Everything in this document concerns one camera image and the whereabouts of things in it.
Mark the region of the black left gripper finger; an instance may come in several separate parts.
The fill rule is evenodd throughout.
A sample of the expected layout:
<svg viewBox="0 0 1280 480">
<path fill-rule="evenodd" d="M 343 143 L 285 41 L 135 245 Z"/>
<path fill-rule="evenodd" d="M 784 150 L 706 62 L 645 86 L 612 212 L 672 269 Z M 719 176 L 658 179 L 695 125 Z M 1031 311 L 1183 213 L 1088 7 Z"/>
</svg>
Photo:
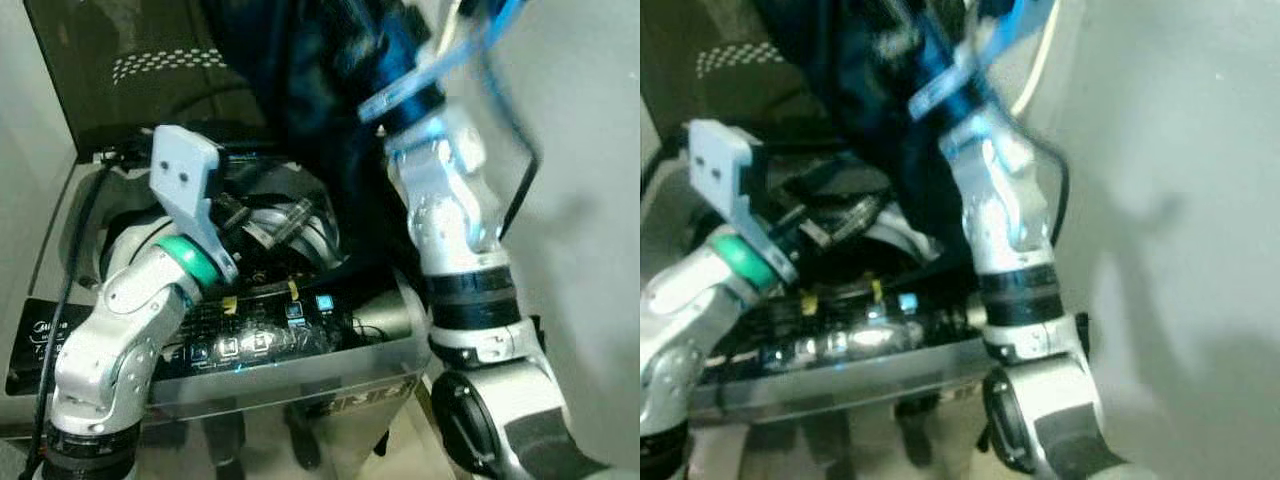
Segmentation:
<svg viewBox="0 0 1280 480">
<path fill-rule="evenodd" d="M 303 228 L 303 224 L 300 221 L 283 221 L 278 224 L 247 221 L 244 224 L 244 232 L 257 241 L 266 252 L 288 246 L 300 236 Z"/>
<path fill-rule="evenodd" d="M 876 220 L 876 196 L 818 196 L 809 202 L 806 215 L 818 227 L 868 227 Z"/>
<path fill-rule="evenodd" d="M 315 198 L 256 198 L 250 205 L 250 221 L 270 228 L 301 228 L 319 210 Z"/>
<path fill-rule="evenodd" d="M 814 250 L 826 251 L 835 244 L 845 242 L 847 238 L 859 234 L 859 221 L 837 221 L 835 224 L 819 224 L 814 220 L 805 220 L 800 224 L 800 232 Z"/>
</svg>

